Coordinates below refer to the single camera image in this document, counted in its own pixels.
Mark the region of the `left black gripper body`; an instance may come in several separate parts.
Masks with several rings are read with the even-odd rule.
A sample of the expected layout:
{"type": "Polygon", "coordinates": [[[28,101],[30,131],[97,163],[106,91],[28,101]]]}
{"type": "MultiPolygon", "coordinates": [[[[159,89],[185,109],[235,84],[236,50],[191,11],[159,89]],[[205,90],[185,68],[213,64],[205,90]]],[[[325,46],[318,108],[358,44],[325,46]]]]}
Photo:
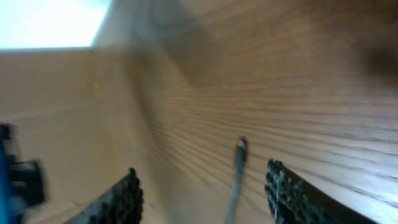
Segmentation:
{"type": "Polygon", "coordinates": [[[14,199],[21,199],[28,206],[40,205],[45,201],[45,184],[38,160],[21,161],[13,152],[15,138],[13,126],[1,124],[1,140],[4,140],[14,199]]]}

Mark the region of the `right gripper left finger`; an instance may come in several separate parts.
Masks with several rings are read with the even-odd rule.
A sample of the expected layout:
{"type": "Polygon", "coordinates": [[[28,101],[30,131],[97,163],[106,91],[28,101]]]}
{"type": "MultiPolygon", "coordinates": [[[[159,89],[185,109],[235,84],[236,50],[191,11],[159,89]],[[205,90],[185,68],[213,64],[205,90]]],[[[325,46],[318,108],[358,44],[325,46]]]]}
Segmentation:
{"type": "Polygon", "coordinates": [[[144,192],[133,168],[119,182],[66,224],[140,224],[144,192]]]}

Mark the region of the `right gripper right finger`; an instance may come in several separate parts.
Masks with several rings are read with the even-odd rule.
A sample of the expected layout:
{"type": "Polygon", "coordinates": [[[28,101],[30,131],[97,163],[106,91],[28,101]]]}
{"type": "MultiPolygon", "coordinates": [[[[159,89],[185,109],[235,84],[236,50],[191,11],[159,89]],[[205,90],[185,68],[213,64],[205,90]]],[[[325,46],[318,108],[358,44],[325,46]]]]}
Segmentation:
{"type": "Polygon", "coordinates": [[[376,223],[322,192],[281,161],[268,161],[264,190],[276,223],[376,223]]]}

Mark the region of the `blue Galaxy smartphone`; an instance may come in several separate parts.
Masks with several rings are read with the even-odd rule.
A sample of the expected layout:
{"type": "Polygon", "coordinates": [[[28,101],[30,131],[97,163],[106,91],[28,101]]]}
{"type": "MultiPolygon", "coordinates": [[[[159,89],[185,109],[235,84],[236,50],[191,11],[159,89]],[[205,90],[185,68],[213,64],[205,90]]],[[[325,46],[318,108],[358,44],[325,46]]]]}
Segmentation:
{"type": "Polygon", "coordinates": [[[10,178],[9,163],[4,140],[1,140],[1,224],[18,224],[18,204],[14,201],[14,190],[10,178]]]}

